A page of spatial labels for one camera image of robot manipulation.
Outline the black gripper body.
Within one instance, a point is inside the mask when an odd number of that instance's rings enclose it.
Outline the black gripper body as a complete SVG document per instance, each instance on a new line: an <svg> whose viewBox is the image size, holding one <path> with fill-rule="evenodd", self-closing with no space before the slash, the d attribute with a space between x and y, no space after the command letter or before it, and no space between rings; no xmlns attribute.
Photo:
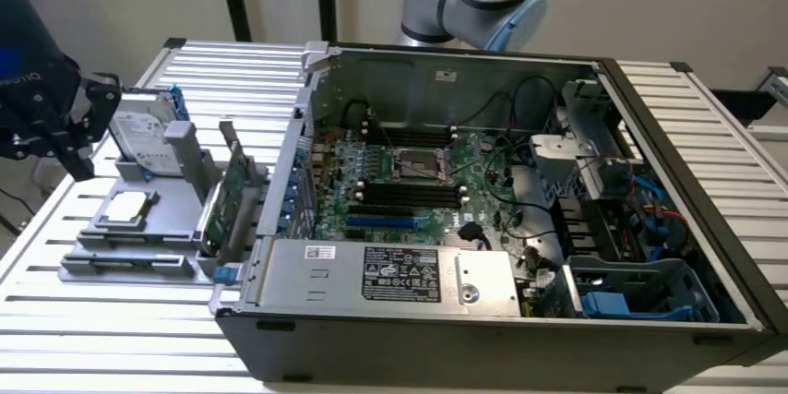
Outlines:
<svg viewBox="0 0 788 394"><path fill-rule="evenodd" d="M81 77L29 0L1 0L1 155L78 159L69 112Z"/></svg>

